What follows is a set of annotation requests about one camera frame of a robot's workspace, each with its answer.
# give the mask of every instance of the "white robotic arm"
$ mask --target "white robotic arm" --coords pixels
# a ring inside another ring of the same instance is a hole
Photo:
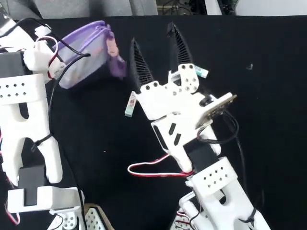
[[[199,80],[189,49],[172,23],[169,35],[176,61],[171,64],[167,84],[154,80],[135,40],[131,43],[130,65],[136,98],[147,118],[153,120],[151,125],[162,149],[176,159],[183,172],[194,170],[186,181],[193,192],[180,200],[182,214],[176,217],[172,229],[269,230],[228,159],[218,158],[218,142],[204,149],[205,144],[198,141],[200,135],[202,139],[216,140],[211,127],[213,118],[221,115],[236,95],[227,93],[216,99],[198,92]],[[202,207],[200,211],[192,202],[194,197]],[[182,217],[186,219],[178,226],[178,218]]]

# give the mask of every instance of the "wire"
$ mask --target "wire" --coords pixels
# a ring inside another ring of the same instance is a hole
[[[49,116],[49,128],[51,129],[52,127],[52,104],[53,104],[53,98],[54,98],[54,92],[57,88],[57,86],[59,85],[59,82],[61,81],[61,79],[63,78],[63,76],[65,75],[65,73],[67,72],[67,70],[74,64],[76,63],[78,60],[84,58],[84,57],[88,57],[87,54],[82,54],[80,55],[79,57],[77,57],[75,60],[73,60],[70,64],[68,64],[65,69],[63,70],[63,72],[61,73],[61,75],[59,76],[58,79],[54,80],[54,84],[53,84],[53,87],[52,87],[52,90],[51,90],[51,96],[50,96],[50,100],[49,100],[49,112],[48,112],[48,116]],[[80,206],[81,206],[81,215],[82,215],[82,219],[83,219],[83,222],[84,222],[84,225],[85,225],[85,230],[87,230],[87,225],[86,225],[86,221],[85,221],[85,215],[84,215],[84,205],[83,205],[83,199],[82,199],[82,194],[81,194],[81,190],[78,186],[78,183],[77,183],[77,179],[76,179],[76,175],[75,175],[75,172],[71,166],[71,163],[69,162],[67,156],[66,156],[66,153],[64,151],[64,148],[62,147],[62,155],[64,157],[64,159],[66,160],[67,164],[68,164],[68,167],[70,168],[71,170],[71,173],[73,175],[73,179],[75,181],[75,184],[76,184],[76,187],[78,189],[78,194],[79,194],[79,199],[80,199]]]
[[[53,40],[53,41],[55,42],[55,45],[56,45],[56,50],[54,51],[53,56],[52,56],[52,58],[50,59],[50,61],[49,61],[49,63],[48,63],[48,72],[47,72],[47,74],[48,74],[48,77],[49,77],[50,79],[52,79],[52,77],[51,77],[51,75],[50,75],[50,72],[49,72],[49,68],[50,68],[52,62],[56,59],[56,57],[57,57],[57,55],[58,55],[58,52],[59,52],[59,44],[58,44],[58,41],[57,41],[54,37],[51,37],[51,36],[43,36],[43,37],[39,37],[39,38],[36,39],[34,46],[36,45],[36,43],[37,43],[40,39],[51,39],[51,40]]]
[[[128,166],[127,171],[134,175],[134,176],[139,176],[139,177],[169,177],[169,176],[179,176],[179,177],[187,177],[192,175],[194,172],[181,172],[181,173],[175,173],[175,172],[160,172],[160,173],[139,173],[139,172],[133,172],[131,169],[140,165],[153,165],[153,164],[157,164],[160,163],[161,161],[165,160],[166,158],[168,158],[170,155],[166,154],[161,158],[158,158],[154,161],[151,162],[141,162],[141,163],[135,163],[135,164],[131,164]]]
[[[72,48],[70,45],[68,45],[66,42],[64,42],[57,34],[55,34],[55,33],[52,31],[52,29],[51,29],[51,27],[50,27],[49,25],[47,25],[46,23],[41,22],[40,20],[38,20],[38,19],[36,19],[36,18],[24,18],[24,19],[19,20],[19,21],[18,21],[14,26],[12,26],[7,32],[5,32],[3,35],[0,35],[0,38],[9,35],[9,34],[10,34],[11,32],[13,32],[20,24],[22,24],[22,23],[24,23],[24,22],[26,22],[26,21],[34,21],[34,22],[38,23],[39,25],[42,25],[42,26],[47,27],[49,30],[51,30],[51,33],[50,33],[50,34],[51,34],[55,39],[57,39],[58,41],[62,42],[64,46],[66,46],[68,49],[70,49],[70,50],[71,50],[72,52],[74,52],[75,54],[83,55],[83,53],[81,53],[81,52],[75,50],[75,49]]]
[[[62,225],[63,222],[64,222],[64,218],[63,218],[62,216],[60,216],[59,214],[55,214],[55,215],[58,216],[58,217],[61,217],[61,218],[62,218],[62,221],[61,221],[61,223],[60,223],[56,228],[50,229],[50,230],[56,230],[56,229],[58,229],[59,227],[61,227],[61,225]]]
[[[203,139],[201,137],[201,132],[206,128],[206,127],[201,127],[198,132],[197,132],[197,140],[201,141],[201,142],[205,142],[205,143],[209,143],[209,144],[226,144],[230,141],[232,141],[233,139],[235,139],[238,136],[239,133],[239,123],[237,122],[237,120],[228,112],[225,111],[223,113],[223,116],[226,116],[233,124],[234,124],[234,130],[231,131],[233,134],[231,137],[225,139],[225,140],[213,140],[213,139]]]
[[[52,115],[52,104],[53,104],[53,97],[54,97],[54,92],[56,90],[56,88],[59,85],[59,82],[61,81],[61,79],[63,78],[63,76],[65,75],[65,73],[67,72],[67,70],[73,65],[75,64],[77,61],[79,61],[80,59],[84,58],[84,57],[88,57],[87,54],[82,54],[79,57],[77,57],[75,60],[73,60],[70,64],[68,64],[65,69],[63,70],[63,72],[60,74],[59,78],[54,80],[54,84],[51,90],[51,96],[50,96],[50,100],[49,100],[49,126],[51,126],[51,115]]]
[[[173,6],[172,9],[177,9],[177,13],[179,12],[178,9],[184,9],[184,10],[186,10],[187,12],[189,12],[190,15],[193,15],[193,13],[192,13],[191,10],[189,10],[188,8],[185,8],[185,7],[183,7],[183,6]]]
[[[6,212],[6,215],[8,215],[9,219],[11,220],[11,222],[14,224],[14,225],[19,225],[20,224],[20,215],[19,213],[16,213],[16,218],[8,211],[8,201],[6,200],[5,204],[4,204],[4,208],[5,208],[5,212]]]
[[[223,119],[226,122],[229,130],[231,132],[234,132],[234,130],[236,128],[235,125],[238,124],[238,121],[235,119],[235,117],[233,117],[231,115],[230,112],[226,111],[226,114],[229,114],[232,119],[227,120],[226,118],[229,118],[227,116],[224,116]],[[241,146],[241,142],[240,142],[240,139],[239,139],[238,135],[236,135],[235,139],[236,139],[236,144],[237,144],[237,146],[239,148],[239,153],[240,153],[240,158],[241,158],[243,189],[244,189],[246,195],[248,196],[248,183],[247,183],[247,176],[246,176],[245,156],[244,156],[244,152],[243,152],[243,149],[242,149],[242,146]]]
[[[196,229],[193,227],[192,221],[193,221],[196,217],[198,217],[198,215],[201,213],[201,209],[202,209],[201,203],[200,203],[200,202],[199,202],[199,205],[200,205],[200,209],[198,210],[198,213],[197,213],[195,216],[193,216],[193,217],[190,219],[190,221],[189,221],[189,224],[190,224],[190,226],[191,226],[191,228],[192,228],[193,230],[196,230]]]

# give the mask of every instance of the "black fabric surface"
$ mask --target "black fabric surface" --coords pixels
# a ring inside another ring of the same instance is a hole
[[[166,27],[171,21],[178,26],[195,64],[209,70],[202,86],[216,96],[226,92],[238,95],[230,111],[240,124],[251,201],[255,203],[264,191],[265,207],[261,211],[273,230],[305,229],[307,17],[155,16],[104,20],[111,24],[124,59],[129,57],[131,39],[136,38],[153,76],[161,83],[166,83],[169,70]],[[47,23],[64,36],[91,21]],[[35,26],[28,24],[25,29]],[[106,68],[75,89],[59,89],[53,107],[54,136],[73,164],[86,203],[99,204],[115,229],[166,230],[178,200],[189,189],[184,179],[136,178],[127,173],[129,164],[163,155],[140,106],[133,118],[124,116],[129,95],[127,79],[110,77]],[[215,122],[215,127],[218,137],[227,134],[223,123]],[[235,143],[223,146],[222,151],[241,180]],[[25,153],[23,158],[30,162],[35,156]],[[74,186],[64,160],[63,168],[59,186]],[[167,159],[143,170],[178,172],[179,168],[173,159]],[[4,204],[9,186],[3,173],[0,184],[0,203]],[[23,213],[22,223],[14,227],[0,208],[0,218],[1,229],[43,230],[53,217],[47,212]]]

